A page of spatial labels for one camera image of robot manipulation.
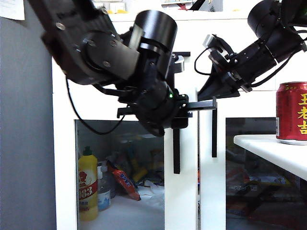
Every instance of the gray wall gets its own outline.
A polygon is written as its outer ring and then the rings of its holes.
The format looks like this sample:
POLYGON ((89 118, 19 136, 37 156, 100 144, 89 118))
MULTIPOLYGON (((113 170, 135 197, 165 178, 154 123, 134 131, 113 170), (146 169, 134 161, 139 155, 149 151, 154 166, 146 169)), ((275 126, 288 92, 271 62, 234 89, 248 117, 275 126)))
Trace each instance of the gray wall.
POLYGON ((0 229, 55 230, 51 58, 25 14, 0 18, 0 229))

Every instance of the white shelf edge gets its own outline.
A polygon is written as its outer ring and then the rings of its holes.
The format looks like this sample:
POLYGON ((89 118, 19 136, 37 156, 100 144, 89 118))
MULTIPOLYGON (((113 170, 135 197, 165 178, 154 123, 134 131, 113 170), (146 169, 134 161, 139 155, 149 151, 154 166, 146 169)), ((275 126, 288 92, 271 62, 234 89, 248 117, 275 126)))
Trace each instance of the white shelf edge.
POLYGON ((280 143, 275 135, 239 135, 234 143, 307 180, 307 146, 280 143))

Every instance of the white cabinet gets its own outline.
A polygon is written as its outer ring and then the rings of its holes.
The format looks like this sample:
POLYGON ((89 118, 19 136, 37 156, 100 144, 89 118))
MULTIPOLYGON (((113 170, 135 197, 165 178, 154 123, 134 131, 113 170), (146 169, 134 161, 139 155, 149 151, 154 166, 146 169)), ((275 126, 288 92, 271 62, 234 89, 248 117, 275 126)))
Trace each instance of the white cabinet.
MULTIPOLYGON (((133 25, 128 21, 114 22, 117 32, 124 33, 133 25)), ((202 43, 207 34, 217 34, 240 52, 257 40, 246 19, 199 20, 179 17, 174 51, 190 51, 185 72, 177 74, 175 86, 196 101, 207 77, 194 71, 194 60, 204 50, 202 43)), ((227 117, 274 117, 275 90, 280 81, 292 81, 303 66, 303 54, 294 57, 289 66, 254 92, 242 93, 239 98, 218 100, 218 158, 211 157, 211 111, 200 112, 200 170, 201 170, 201 229, 225 230, 225 120, 227 117)), ((208 54, 198 61, 200 71, 209 72, 208 54)), ((117 108, 125 107, 116 97, 103 95, 92 86, 70 82, 71 95, 77 111, 86 120, 115 120, 117 108)), ((67 97, 65 77, 53 64, 54 138, 56 169, 56 204, 58 230, 77 230, 77 181, 75 116, 67 97)), ((125 120, 136 121, 134 116, 125 120)), ((198 146, 197 113, 189 120, 189 127, 181 133, 181 174, 173 174, 173 136, 168 129, 164 137, 165 164, 165 229, 195 230, 198 228, 198 146)))

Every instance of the robotic arm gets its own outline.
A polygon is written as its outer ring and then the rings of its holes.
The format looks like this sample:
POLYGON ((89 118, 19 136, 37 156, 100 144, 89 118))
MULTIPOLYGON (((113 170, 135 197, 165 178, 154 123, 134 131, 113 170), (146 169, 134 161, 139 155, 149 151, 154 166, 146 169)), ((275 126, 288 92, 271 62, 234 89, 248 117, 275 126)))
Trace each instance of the robotic arm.
POLYGON ((264 0, 258 3, 248 16, 248 24, 258 40, 240 53, 216 35, 207 36, 204 46, 210 51, 213 62, 211 74, 200 90, 200 101, 212 96, 238 97, 238 89, 252 91, 272 78, 297 52, 307 51, 305 41, 294 26, 307 26, 306 0, 264 0), (256 78, 278 63, 286 60, 273 74, 253 83, 256 78))
POLYGON ((189 100, 168 79, 176 59, 177 24, 171 17, 143 11, 128 32, 118 35, 106 10, 96 9, 90 0, 29 2, 46 31, 45 45, 68 79, 118 96, 156 136, 163 136, 166 127, 188 125, 176 117, 189 100), (104 88, 110 84, 117 89, 104 88))
POLYGON ((307 26, 307 0, 264 0, 251 11, 248 24, 258 40, 235 53, 221 38, 209 35, 204 43, 213 62, 209 79, 189 103, 174 87, 172 49, 176 22, 159 11, 143 11, 125 34, 117 34, 105 9, 90 0, 29 0, 41 21, 43 41, 67 79, 93 85, 102 93, 119 97, 128 111, 155 136, 164 128, 188 126, 189 111, 214 109, 215 97, 239 96, 265 80, 255 79, 300 50, 304 40, 294 26, 307 26), (116 90, 104 86, 114 84, 116 90))

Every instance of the beverage can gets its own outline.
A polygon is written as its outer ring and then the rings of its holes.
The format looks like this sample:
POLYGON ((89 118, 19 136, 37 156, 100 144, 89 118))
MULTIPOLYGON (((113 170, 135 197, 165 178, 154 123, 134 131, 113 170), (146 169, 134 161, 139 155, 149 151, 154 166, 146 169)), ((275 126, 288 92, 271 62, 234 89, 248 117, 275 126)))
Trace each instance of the beverage can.
POLYGON ((276 137, 307 145, 307 82, 282 83, 276 94, 276 137))

